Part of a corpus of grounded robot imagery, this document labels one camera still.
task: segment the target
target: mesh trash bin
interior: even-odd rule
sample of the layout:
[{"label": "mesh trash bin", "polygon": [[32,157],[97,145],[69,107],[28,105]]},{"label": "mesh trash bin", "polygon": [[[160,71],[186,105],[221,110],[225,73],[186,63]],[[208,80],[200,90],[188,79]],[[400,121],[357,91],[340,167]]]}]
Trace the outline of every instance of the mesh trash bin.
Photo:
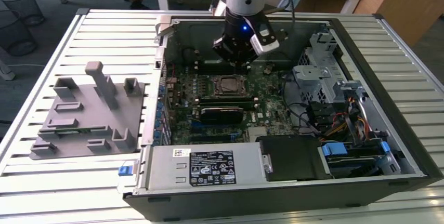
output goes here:
[{"label": "mesh trash bin", "polygon": [[0,47],[13,56],[25,55],[37,47],[20,13],[13,10],[0,10]]},{"label": "mesh trash bin", "polygon": [[25,25],[38,25],[44,21],[44,17],[36,0],[1,0],[8,9],[20,13],[20,17]]}]

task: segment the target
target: aluminum extrusion table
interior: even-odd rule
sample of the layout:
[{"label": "aluminum extrusion table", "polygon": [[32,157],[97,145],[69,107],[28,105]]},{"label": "aluminum extrusion table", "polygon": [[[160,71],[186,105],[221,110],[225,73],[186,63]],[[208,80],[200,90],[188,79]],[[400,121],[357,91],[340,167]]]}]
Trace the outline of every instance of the aluminum extrusion table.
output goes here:
[{"label": "aluminum extrusion table", "polygon": [[[88,61],[101,61],[104,73],[110,74],[114,83],[121,83],[125,77],[150,82],[154,56],[162,49],[154,43],[156,18],[165,14],[208,16],[206,12],[196,11],[133,10],[89,10],[74,16],[0,144],[0,223],[149,223],[116,190],[117,168],[125,161],[136,160],[140,153],[38,161],[28,155],[53,102],[56,94],[50,86],[58,77],[69,76],[77,84],[89,84],[92,79],[84,75],[84,65]],[[444,169],[444,87],[386,22],[358,15],[297,16],[340,20],[434,162]],[[152,90],[157,89],[146,85],[145,102]],[[364,207],[181,223],[442,223],[442,207],[444,180]]]}]

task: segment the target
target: white cable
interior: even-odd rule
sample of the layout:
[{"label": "white cable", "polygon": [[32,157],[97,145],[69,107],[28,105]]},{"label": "white cable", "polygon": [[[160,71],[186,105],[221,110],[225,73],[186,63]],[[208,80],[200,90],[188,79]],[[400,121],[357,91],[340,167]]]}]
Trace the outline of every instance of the white cable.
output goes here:
[{"label": "white cable", "polygon": [[10,64],[9,67],[46,67],[42,64]]}]

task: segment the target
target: warning label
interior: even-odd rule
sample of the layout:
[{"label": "warning label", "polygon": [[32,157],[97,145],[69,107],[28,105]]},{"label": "warning label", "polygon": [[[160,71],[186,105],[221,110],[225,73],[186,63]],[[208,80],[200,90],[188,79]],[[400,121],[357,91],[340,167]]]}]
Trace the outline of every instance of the warning label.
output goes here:
[{"label": "warning label", "polygon": [[189,153],[189,184],[193,187],[236,184],[232,151]]}]

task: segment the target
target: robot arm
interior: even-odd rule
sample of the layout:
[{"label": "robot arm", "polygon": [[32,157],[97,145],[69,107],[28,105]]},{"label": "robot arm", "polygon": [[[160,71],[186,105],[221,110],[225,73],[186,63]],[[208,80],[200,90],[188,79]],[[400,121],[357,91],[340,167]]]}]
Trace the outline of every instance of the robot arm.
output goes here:
[{"label": "robot arm", "polygon": [[226,0],[225,31],[213,49],[236,67],[278,48],[278,42],[286,38],[282,30],[276,32],[272,29],[262,11],[264,4],[265,0]]}]

